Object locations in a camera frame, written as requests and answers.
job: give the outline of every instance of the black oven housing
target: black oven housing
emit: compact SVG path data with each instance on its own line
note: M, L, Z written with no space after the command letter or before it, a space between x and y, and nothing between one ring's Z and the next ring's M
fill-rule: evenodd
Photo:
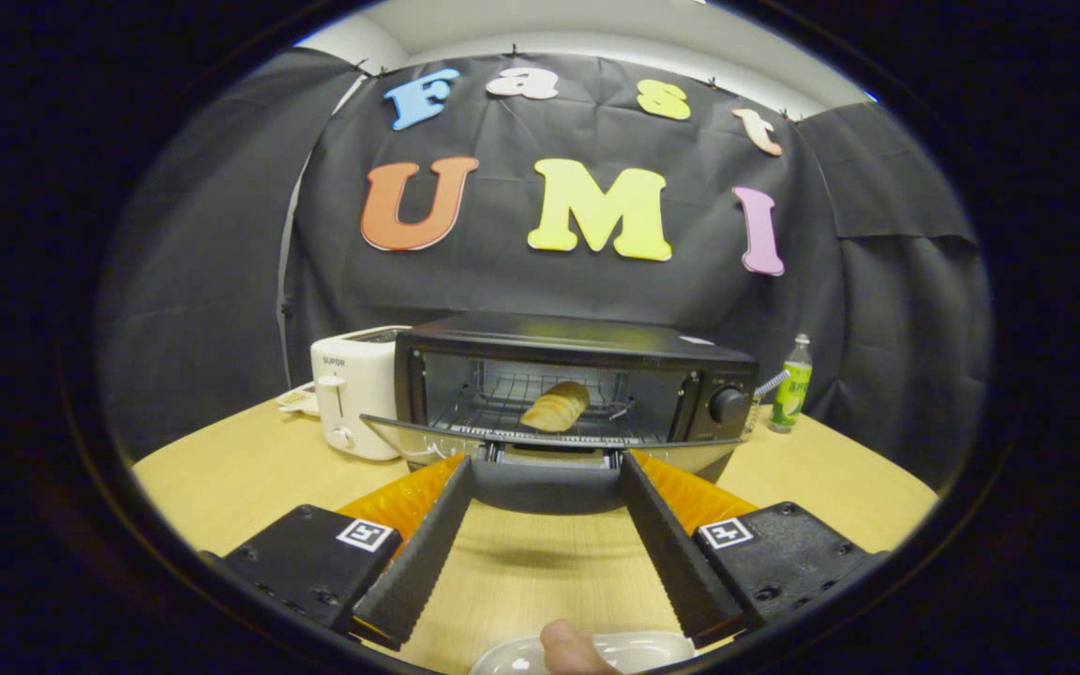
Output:
M429 410L429 377L434 379L437 374L429 376L429 359L531 364L579 373L613 372L616 376L663 380L664 389L656 395L672 399L651 402L649 407L667 405L672 414L660 416L656 432L646 438L631 440L631 444L738 440L758 376L758 364L750 354L686 337L664 326L566 316L463 313L417 325L399 335L394 349L394 401L395 414L402 422L429 426L434 420L436 410ZM531 388L529 392L529 397L535 399L540 389ZM642 407L636 411L643 416L646 410ZM667 426L664 419L669 419ZM652 424L652 420L639 422ZM536 432L532 441L552 448L586 447L584 438L541 432Z

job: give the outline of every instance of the letter f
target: letter f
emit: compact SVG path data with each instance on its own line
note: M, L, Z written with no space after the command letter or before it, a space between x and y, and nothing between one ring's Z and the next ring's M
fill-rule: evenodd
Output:
M443 102L453 93L453 89L446 81L460 76L461 73L455 68L445 68L443 71L421 77L419 80L413 80L407 84L387 91L382 97L393 98L394 107L399 108L399 119L393 124L394 131L402 132L411 124L441 114L444 106L437 102Z

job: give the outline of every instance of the black backdrop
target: black backdrop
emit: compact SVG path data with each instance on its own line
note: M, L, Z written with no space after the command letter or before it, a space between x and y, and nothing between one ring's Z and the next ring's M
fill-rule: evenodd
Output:
M523 66L556 72L557 97L486 93ZM461 76L441 114L393 132L387 91L442 68ZM636 82L649 78L685 91L690 119L643 111ZM327 119L354 81L324 54L279 56L203 110L132 198L97 324L104 401L134 457L311 380L319 338L498 310L673 325L754 354L767 376L805 332L808 414L933 487L959 461L989 367L989 292L959 202L877 104L792 121L661 69L524 54L368 78ZM772 124L781 157L750 141L741 107ZM280 305L283 222L308 157ZM447 157L480 162L450 234L420 252L366 244L368 171L421 167L400 206L414 222L431 210L428 167ZM535 165L549 158L582 162L603 189L625 167L661 174L672 259L528 247ZM738 185L777 204L781 276L741 264Z

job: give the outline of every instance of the plastic bottle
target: plastic bottle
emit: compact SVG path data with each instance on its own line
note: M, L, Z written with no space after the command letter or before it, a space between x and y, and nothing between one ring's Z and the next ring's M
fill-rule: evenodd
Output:
M769 417L769 429L779 433L792 432L802 402L807 400L807 384L811 381L811 354L807 353L810 343L810 337L799 333L794 337L794 351L785 357L784 368L789 372L789 379L778 388Z

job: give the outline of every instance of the white container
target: white container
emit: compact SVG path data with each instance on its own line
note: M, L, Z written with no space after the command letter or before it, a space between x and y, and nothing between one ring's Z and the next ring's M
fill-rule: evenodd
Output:
M630 675L693 658L693 644L679 633L638 631L594 636L594 650ZM516 637L481 654L469 675L549 675L540 636Z
M361 414L394 419L394 337L408 325L382 325L311 346L319 422L330 447L360 458L390 460L399 453L361 421Z

